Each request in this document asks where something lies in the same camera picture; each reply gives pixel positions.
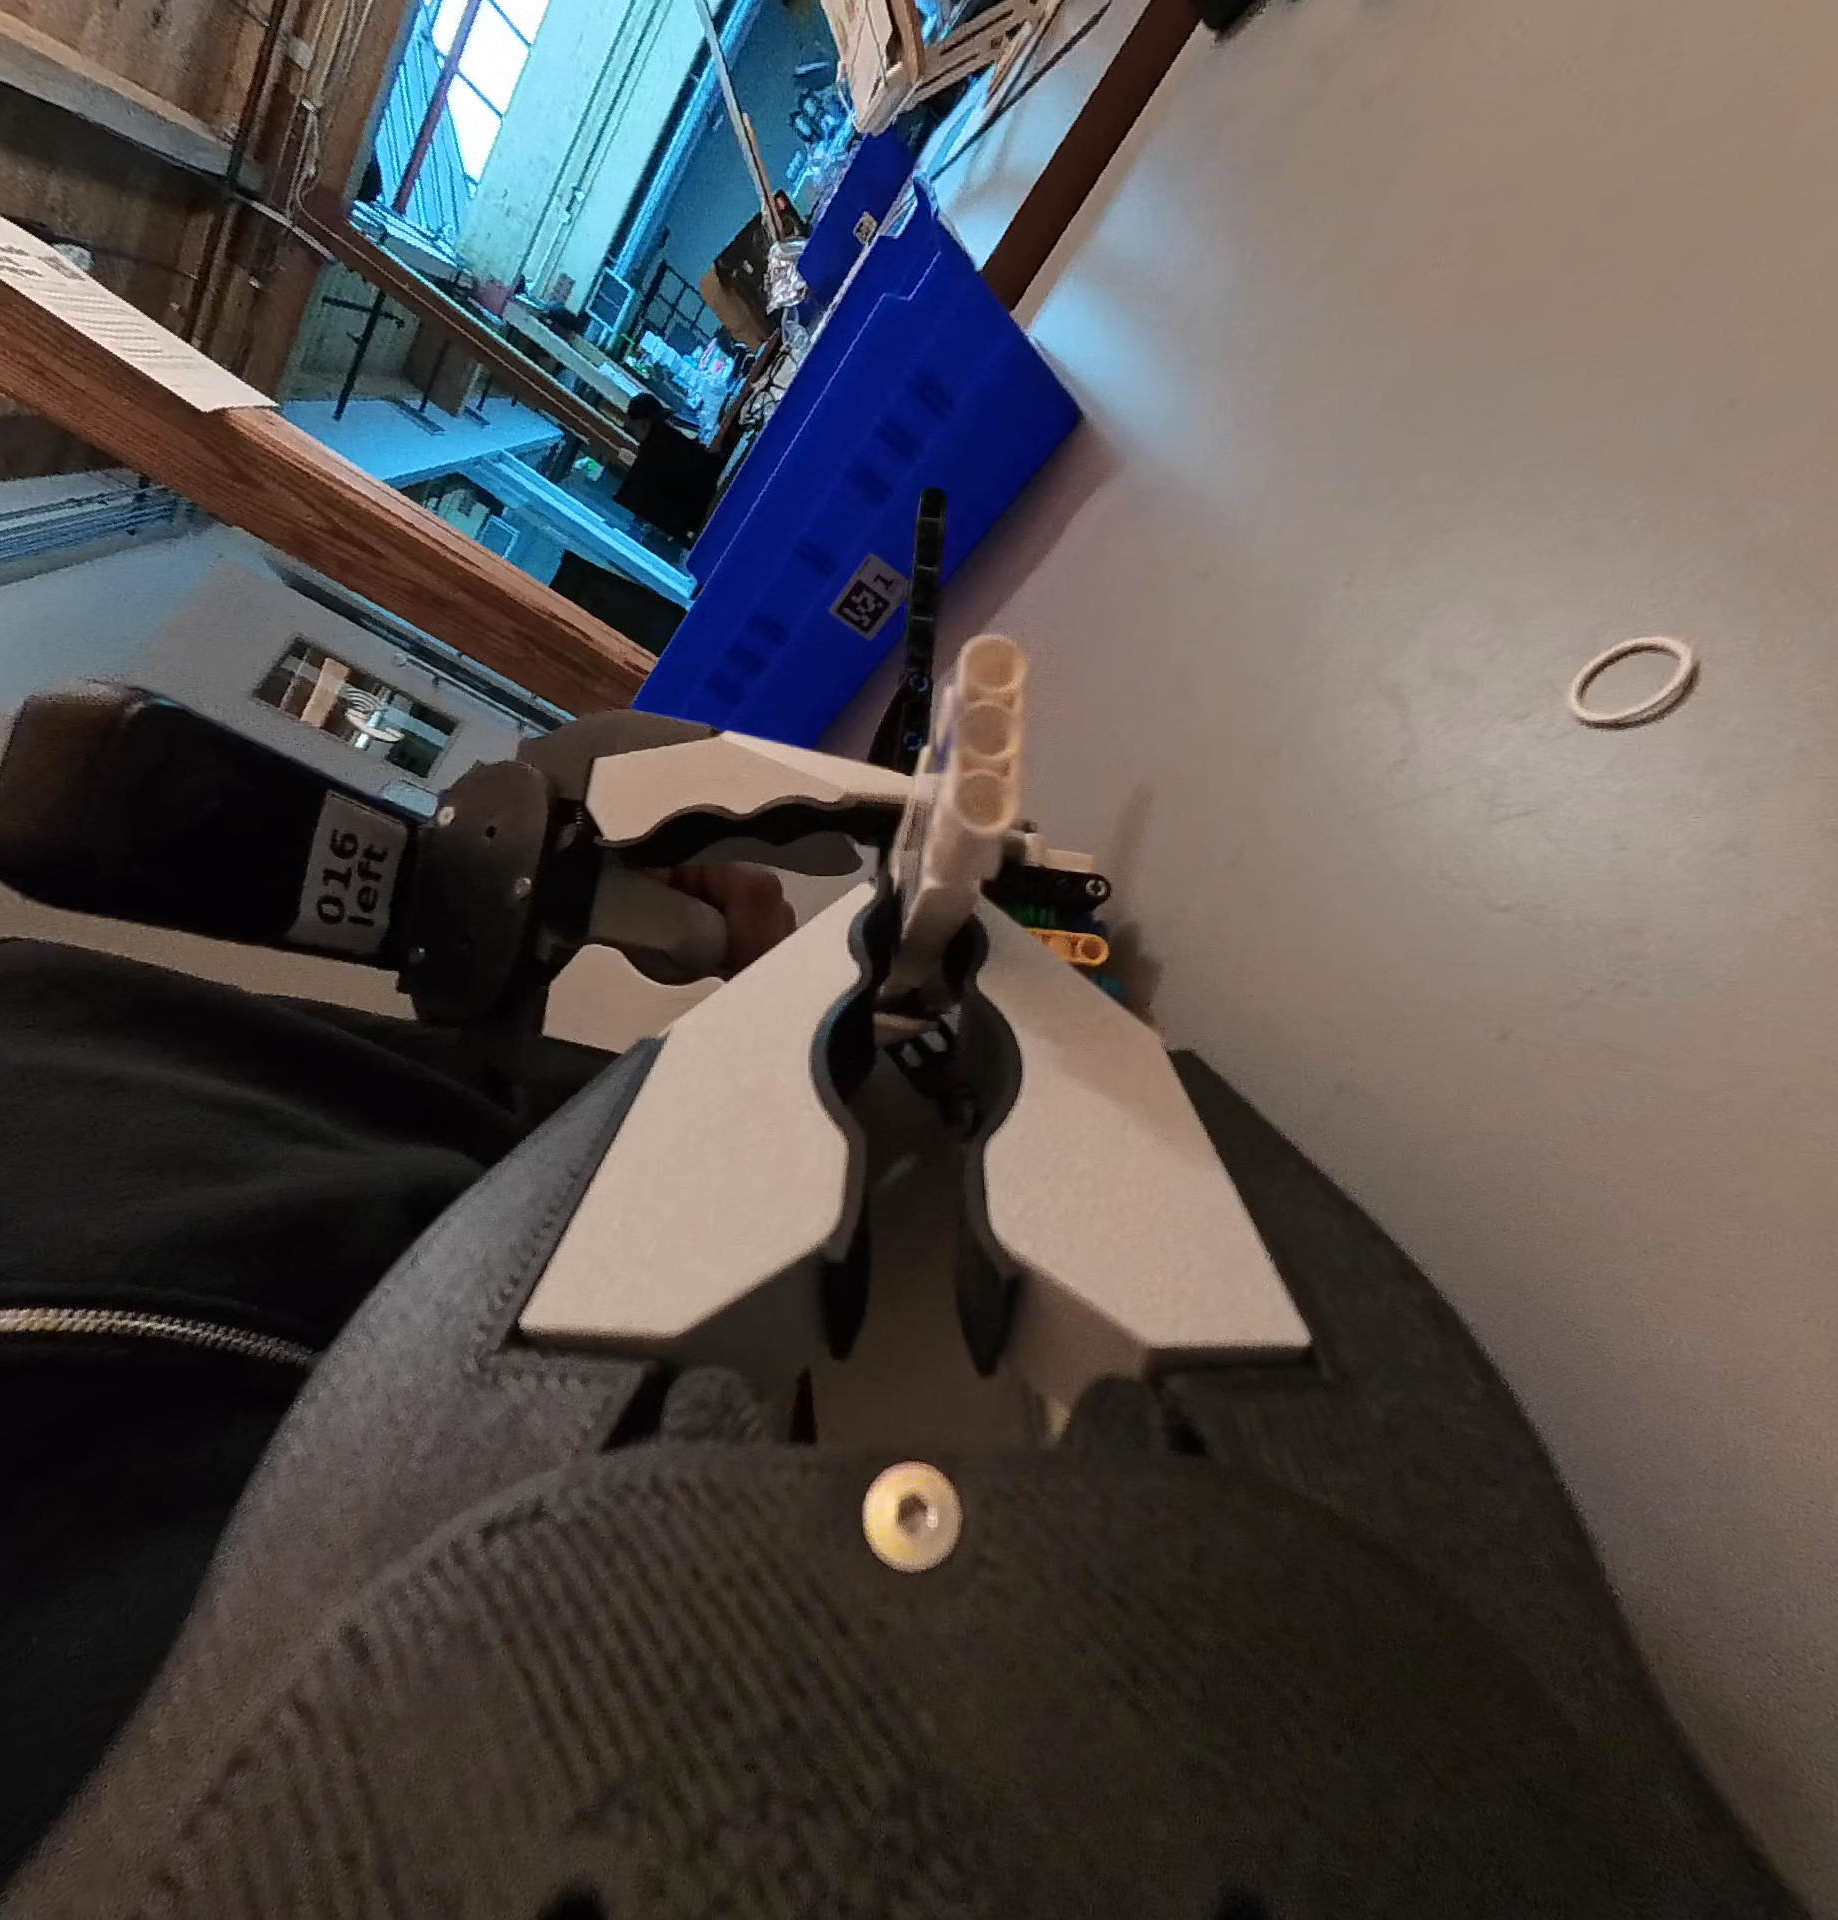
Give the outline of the small blue plastic crate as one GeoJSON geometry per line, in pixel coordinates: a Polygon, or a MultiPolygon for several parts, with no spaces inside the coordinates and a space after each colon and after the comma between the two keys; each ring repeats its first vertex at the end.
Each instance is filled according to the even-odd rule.
{"type": "Polygon", "coordinates": [[[830,303],[911,177],[902,133],[877,133],[847,154],[793,258],[800,303],[830,303]]]}

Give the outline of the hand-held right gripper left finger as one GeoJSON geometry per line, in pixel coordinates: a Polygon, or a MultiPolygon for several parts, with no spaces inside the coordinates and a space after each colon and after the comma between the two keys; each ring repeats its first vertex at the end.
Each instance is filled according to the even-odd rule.
{"type": "Polygon", "coordinates": [[[863,1324],[863,1132],[894,893],[847,891],[694,1001],[622,1116],[524,1309],[531,1347],[674,1368],[805,1368],[863,1324]]]}

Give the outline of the wooden beam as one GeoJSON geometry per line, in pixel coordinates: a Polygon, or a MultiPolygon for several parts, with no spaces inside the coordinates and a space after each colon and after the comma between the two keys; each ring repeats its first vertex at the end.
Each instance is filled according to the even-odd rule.
{"type": "Polygon", "coordinates": [[[0,397],[565,717],[622,710],[654,671],[635,641],[278,415],[202,415],[12,282],[0,282],[0,397]]]}

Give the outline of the person's left hand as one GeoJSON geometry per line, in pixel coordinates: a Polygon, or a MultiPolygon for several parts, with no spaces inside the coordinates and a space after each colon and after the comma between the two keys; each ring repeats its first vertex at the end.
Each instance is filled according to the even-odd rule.
{"type": "Polygon", "coordinates": [[[793,905],[784,898],[784,884],[768,863],[750,862],[674,863],[667,891],[709,905],[727,924],[717,972],[744,972],[793,932],[793,905]]]}

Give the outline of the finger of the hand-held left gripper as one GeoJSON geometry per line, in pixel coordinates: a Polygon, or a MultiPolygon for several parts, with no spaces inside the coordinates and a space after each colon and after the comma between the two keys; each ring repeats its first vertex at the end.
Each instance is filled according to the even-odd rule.
{"type": "Polygon", "coordinates": [[[667,891],[667,876],[608,863],[589,898],[589,944],[618,953],[656,985],[694,985],[727,969],[727,916],[667,891]]]}
{"type": "Polygon", "coordinates": [[[900,836],[911,773],[793,753],[750,734],[697,734],[589,764],[589,824],[641,873],[773,863],[851,876],[900,836]]]}

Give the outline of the printed paper sheet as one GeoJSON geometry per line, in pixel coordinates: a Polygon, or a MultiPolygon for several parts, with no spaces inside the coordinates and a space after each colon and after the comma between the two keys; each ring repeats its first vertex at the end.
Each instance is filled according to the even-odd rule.
{"type": "Polygon", "coordinates": [[[146,381],[155,388],[163,388],[190,415],[275,415],[275,401],[265,388],[221,373],[190,336],[163,335],[137,303],[112,299],[75,258],[62,258],[38,235],[18,231],[12,219],[0,219],[0,293],[25,317],[62,321],[79,346],[89,346],[112,369],[146,381]]]}

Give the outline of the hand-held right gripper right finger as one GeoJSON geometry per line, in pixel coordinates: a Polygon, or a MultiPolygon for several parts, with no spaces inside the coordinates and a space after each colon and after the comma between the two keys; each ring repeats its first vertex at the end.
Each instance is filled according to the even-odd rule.
{"type": "Polygon", "coordinates": [[[961,1061],[977,1360],[1021,1383],[1161,1383],[1309,1355],[1161,1037],[1013,916],[977,916],[961,1061]]]}

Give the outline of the toy brick model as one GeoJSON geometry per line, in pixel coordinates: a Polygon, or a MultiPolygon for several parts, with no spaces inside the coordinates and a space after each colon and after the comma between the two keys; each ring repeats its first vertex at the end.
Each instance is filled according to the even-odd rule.
{"type": "Polygon", "coordinates": [[[950,944],[977,905],[1024,924],[1075,972],[1107,972],[1108,876],[1089,852],[1046,850],[1024,818],[1024,649],[974,638],[939,665],[946,485],[922,485],[911,532],[902,665],[868,740],[868,764],[911,773],[882,876],[900,940],[877,1000],[877,1041],[900,1080],[965,1137],[977,1093],[957,1056],[950,944]]]}

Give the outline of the window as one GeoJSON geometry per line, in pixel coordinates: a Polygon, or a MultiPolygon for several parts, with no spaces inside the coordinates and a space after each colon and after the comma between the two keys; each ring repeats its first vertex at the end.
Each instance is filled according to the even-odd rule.
{"type": "Polygon", "coordinates": [[[456,240],[546,16],[546,0],[412,8],[371,138],[371,204],[456,240]]]}

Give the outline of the white rubber band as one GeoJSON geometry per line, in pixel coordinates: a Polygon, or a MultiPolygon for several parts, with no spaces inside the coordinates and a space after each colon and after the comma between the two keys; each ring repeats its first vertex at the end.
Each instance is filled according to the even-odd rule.
{"type": "Polygon", "coordinates": [[[1690,706],[1692,689],[1701,689],[1701,651],[1685,638],[1626,638],[1577,671],[1565,706],[1594,734],[1630,734],[1690,706]],[[1640,659],[1653,659],[1661,685],[1642,697],[1603,706],[1600,689],[1640,659]]]}

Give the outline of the cardboard box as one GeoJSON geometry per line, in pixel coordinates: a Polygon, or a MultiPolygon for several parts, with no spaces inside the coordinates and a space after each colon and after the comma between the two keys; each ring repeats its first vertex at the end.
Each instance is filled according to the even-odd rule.
{"type": "Polygon", "coordinates": [[[1006,83],[1006,71],[1028,55],[1054,11],[1061,0],[816,0],[859,138],[890,133],[902,108],[922,108],[974,74],[1006,83]]]}

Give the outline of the large blue plastic crate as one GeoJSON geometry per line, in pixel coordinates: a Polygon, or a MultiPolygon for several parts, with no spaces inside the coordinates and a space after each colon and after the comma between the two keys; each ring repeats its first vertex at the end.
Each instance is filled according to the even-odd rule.
{"type": "Polygon", "coordinates": [[[1081,405],[916,184],[694,544],[694,610],[635,710],[816,748],[902,641],[922,493],[950,580],[1081,405]]]}

